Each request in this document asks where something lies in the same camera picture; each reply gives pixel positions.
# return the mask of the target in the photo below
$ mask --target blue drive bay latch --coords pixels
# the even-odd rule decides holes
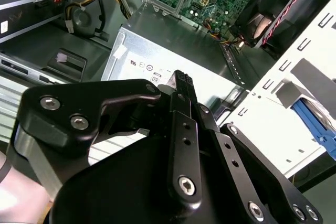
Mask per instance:
[[[336,131],[321,123],[304,99],[298,100],[291,108],[300,116],[315,140],[336,160]]]

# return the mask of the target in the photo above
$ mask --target white connector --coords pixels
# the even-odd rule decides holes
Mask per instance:
[[[82,12],[85,12],[85,6],[82,6],[81,4],[79,4],[79,7],[80,7],[80,9],[82,10]]]
[[[65,21],[65,25],[66,25],[66,27],[68,29],[68,33],[73,34],[75,32],[74,29],[73,29],[74,25],[73,25],[72,19],[71,20],[66,20]]]

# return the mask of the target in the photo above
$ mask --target silver screw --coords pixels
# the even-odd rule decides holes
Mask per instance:
[[[254,202],[250,201],[248,203],[248,208],[251,212],[251,214],[256,218],[257,221],[262,222],[264,221],[264,214],[262,213],[262,210],[260,207],[255,204]]]
[[[303,212],[300,210],[300,208],[298,208],[297,206],[293,206],[294,212],[296,213],[296,215],[301,219],[301,220],[305,220],[305,215],[303,214]]]
[[[319,217],[317,214],[311,209],[310,206],[306,206],[306,210],[308,211],[309,215],[314,219],[314,220],[319,220]]]
[[[73,116],[70,120],[70,123],[72,127],[74,127],[77,130],[85,130],[87,127],[89,127],[89,121],[83,118],[82,116]]]
[[[46,110],[58,110],[61,107],[60,102],[56,98],[44,97],[40,100],[42,108]]]
[[[181,177],[179,178],[178,184],[185,194],[192,196],[195,193],[195,185],[191,179],[187,177]]]
[[[201,109],[205,112],[205,113],[209,113],[209,110],[206,106],[201,105]]]
[[[152,85],[147,84],[146,87],[147,87],[147,89],[148,89],[149,91],[155,93],[155,89],[152,87]]]
[[[238,134],[238,131],[237,131],[237,129],[235,127],[230,126],[230,130],[232,130],[233,133]]]
[[[178,96],[178,98],[180,98],[182,101],[185,102],[185,98],[184,98],[184,96],[182,94],[178,94],[177,96]]]

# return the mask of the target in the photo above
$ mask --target red striped cable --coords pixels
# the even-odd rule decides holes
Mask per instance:
[[[290,8],[293,6],[293,4],[296,2],[297,0],[292,0],[292,2],[287,6],[286,10],[281,14],[280,18],[277,20],[276,24],[274,25],[274,27],[271,29],[271,31],[269,31],[268,35],[265,35],[264,40],[263,40],[263,45],[267,42],[267,40],[272,36],[272,34],[274,33],[275,29],[280,25],[281,20],[283,19],[283,17],[288,13],[288,11],[290,10]]]

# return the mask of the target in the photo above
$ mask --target printed label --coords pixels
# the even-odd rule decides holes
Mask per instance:
[[[1,33],[4,34],[5,32],[8,31],[8,21],[3,21],[1,22]]]
[[[172,74],[152,59],[129,52],[118,79],[146,79],[157,86],[167,84]]]

